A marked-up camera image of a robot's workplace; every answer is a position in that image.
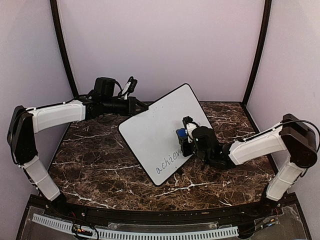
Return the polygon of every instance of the black vertical post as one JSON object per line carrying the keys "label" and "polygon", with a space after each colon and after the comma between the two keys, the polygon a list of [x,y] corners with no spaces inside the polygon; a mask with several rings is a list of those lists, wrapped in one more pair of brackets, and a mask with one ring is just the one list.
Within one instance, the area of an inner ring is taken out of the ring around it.
{"label": "black vertical post", "polygon": [[53,18],[53,23],[54,23],[54,29],[55,29],[55,34],[56,34],[56,39],[58,41],[59,49],[60,49],[60,54],[62,57],[64,69],[66,76],[69,81],[69,85],[72,91],[72,94],[74,97],[78,96],[78,89],[76,86],[76,82],[74,79],[74,76],[72,74],[68,54],[67,54],[67,49],[64,41],[64,36],[61,28],[61,23],[60,23],[60,17],[59,17],[59,10],[58,10],[58,4],[57,0],[50,0],[50,5],[51,5],[51,13],[52,13],[52,18]]}
{"label": "black vertical post", "polygon": [[255,84],[262,52],[265,45],[266,35],[267,35],[267,29],[268,29],[268,23],[269,23],[269,17],[270,17],[270,11],[271,11],[271,4],[272,0],[265,0],[264,2],[264,10],[263,10],[263,16],[262,16],[262,23],[261,23],[261,29],[260,29],[260,35],[258,40],[258,45],[256,47],[256,52],[253,60],[253,65],[251,69],[251,74],[249,77],[248,84],[246,86],[245,94],[242,100],[242,105],[244,107],[247,107],[252,89]]}

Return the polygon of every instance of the blue object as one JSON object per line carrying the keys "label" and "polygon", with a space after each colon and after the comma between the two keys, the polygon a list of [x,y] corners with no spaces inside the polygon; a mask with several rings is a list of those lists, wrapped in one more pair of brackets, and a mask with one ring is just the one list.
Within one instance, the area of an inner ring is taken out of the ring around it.
{"label": "blue object", "polygon": [[187,136],[186,129],[184,129],[184,128],[180,128],[180,129],[177,131],[177,133],[178,133],[179,137],[181,137],[181,138]]}

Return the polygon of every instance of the white wall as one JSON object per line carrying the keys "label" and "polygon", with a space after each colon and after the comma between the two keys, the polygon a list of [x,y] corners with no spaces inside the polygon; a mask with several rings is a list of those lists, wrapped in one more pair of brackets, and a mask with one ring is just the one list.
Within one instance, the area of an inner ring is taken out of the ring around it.
{"label": "white wall", "polygon": [[[248,109],[261,130],[286,113],[320,127],[320,1],[272,2],[265,47]],[[281,166],[283,154],[274,155]],[[320,236],[320,162],[292,188],[313,239]]]}
{"label": "white wall", "polygon": [[81,94],[105,76],[156,100],[188,82],[202,101],[242,101],[264,0],[59,0]]}
{"label": "white wall", "polygon": [[[35,193],[13,164],[6,140],[14,108],[52,104],[72,95],[48,0],[1,0],[0,33],[0,239],[13,240],[29,195]],[[37,148],[46,166],[65,129],[60,126],[38,134]]]}

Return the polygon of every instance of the whiteboard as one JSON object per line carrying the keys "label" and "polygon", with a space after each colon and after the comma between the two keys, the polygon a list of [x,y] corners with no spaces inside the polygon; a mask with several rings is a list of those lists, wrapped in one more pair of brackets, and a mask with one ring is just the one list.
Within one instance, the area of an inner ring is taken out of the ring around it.
{"label": "whiteboard", "polygon": [[187,116],[201,126],[212,128],[190,85],[185,83],[118,127],[132,153],[157,186],[190,158],[182,155],[176,134],[177,129],[184,127],[182,119]]}

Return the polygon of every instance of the brown marble surface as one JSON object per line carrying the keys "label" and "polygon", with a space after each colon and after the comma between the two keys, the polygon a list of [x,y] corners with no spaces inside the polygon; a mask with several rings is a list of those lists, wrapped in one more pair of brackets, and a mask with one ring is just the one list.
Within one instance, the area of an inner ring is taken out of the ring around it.
{"label": "brown marble surface", "polygon": [[[201,104],[220,142],[254,135],[238,103]],[[262,156],[229,170],[191,157],[162,186],[155,186],[122,137],[125,117],[105,116],[71,124],[49,174],[68,202],[118,210],[183,211],[256,202],[274,177]]]}

